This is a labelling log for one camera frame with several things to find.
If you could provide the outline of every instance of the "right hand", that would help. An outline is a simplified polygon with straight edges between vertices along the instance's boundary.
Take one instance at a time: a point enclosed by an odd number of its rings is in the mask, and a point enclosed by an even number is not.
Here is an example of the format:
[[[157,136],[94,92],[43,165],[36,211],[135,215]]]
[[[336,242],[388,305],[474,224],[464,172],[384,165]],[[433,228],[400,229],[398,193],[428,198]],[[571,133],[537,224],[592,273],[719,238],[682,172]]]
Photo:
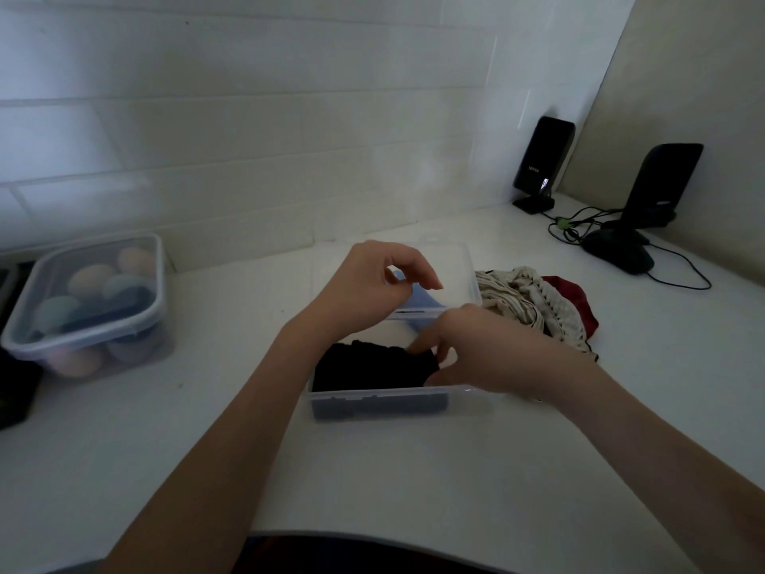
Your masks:
[[[432,347],[439,363],[452,347],[458,360],[433,373],[426,386],[467,384],[549,400],[575,370],[599,369],[562,342],[473,304],[447,310],[408,351],[420,354]]]

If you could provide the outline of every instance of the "black mouse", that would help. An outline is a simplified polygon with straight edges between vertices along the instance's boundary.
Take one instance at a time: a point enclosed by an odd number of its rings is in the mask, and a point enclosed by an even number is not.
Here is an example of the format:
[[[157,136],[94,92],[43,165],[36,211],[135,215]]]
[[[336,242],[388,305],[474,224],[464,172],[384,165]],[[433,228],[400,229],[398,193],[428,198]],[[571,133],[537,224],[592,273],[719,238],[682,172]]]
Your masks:
[[[621,235],[617,230],[598,230],[588,233],[581,241],[587,253],[604,259],[627,274],[645,274],[653,269],[653,258],[634,238]]]

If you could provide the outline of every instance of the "red fabric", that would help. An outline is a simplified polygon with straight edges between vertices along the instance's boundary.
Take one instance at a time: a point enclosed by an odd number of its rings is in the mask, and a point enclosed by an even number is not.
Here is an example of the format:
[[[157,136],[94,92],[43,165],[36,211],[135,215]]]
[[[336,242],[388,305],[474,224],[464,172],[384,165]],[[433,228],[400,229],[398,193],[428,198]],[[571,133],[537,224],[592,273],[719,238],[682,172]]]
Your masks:
[[[585,332],[589,340],[598,329],[598,320],[592,314],[585,291],[573,281],[564,280],[557,275],[543,275],[541,279],[558,290],[563,298],[569,300],[576,307],[579,316],[581,316],[581,321],[585,325]]]

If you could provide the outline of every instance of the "clear plastic container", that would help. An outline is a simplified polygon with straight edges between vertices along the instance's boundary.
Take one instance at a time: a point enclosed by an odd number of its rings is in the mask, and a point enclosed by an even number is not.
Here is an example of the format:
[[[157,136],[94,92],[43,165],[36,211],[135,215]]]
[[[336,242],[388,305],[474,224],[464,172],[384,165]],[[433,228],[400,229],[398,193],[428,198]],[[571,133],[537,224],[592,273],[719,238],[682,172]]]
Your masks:
[[[481,305],[481,293],[467,246],[443,240],[403,243],[422,252],[436,271],[444,289],[427,291],[429,298],[420,294],[413,295],[411,301],[398,308],[385,321],[343,339],[343,343],[362,340],[388,347],[407,347],[417,337],[418,329],[427,326],[446,309],[459,308],[465,304]],[[314,246],[311,281],[314,296],[330,280],[352,244],[325,242]],[[452,362],[454,355],[442,366]],[[314,418],[318,421],[443,413],[450,410],[457,393],[470,390],[466,386],[418,386],[315,393],[312,391],[313,382],[314,377],[311,375],[305,394],[311,403]]]
[[[92,378],[171,350],[157,235],[70,246],[35,264],[0,337],[20,360]]]

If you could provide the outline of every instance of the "white desk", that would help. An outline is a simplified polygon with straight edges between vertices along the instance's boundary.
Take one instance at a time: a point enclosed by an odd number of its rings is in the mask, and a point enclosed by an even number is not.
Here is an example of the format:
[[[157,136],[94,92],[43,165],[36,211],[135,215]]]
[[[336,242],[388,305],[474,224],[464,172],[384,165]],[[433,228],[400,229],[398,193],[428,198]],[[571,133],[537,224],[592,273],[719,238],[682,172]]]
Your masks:
[[[556,212],[576,209],[558,201]],[[705,261],[709,292],[628,276],[553,240],[547,223],[496,206],[375,236],[445,233],[469,245],[476,269],[530,265],[578,282],[600,320],[603,366],[765,485],[765,289]],[[695,282],[682,260],[652,253],[657,274]],[[174,276],[171,357],[97,382],[46,382],[31,418],[0,432],[0,572],[106,555],[306,304],[310,270],[301,250]],[[316,424],[301,402],[253,531],[375,537],[522,574],[694,571],[560,415],[503,396],[487,407]]]

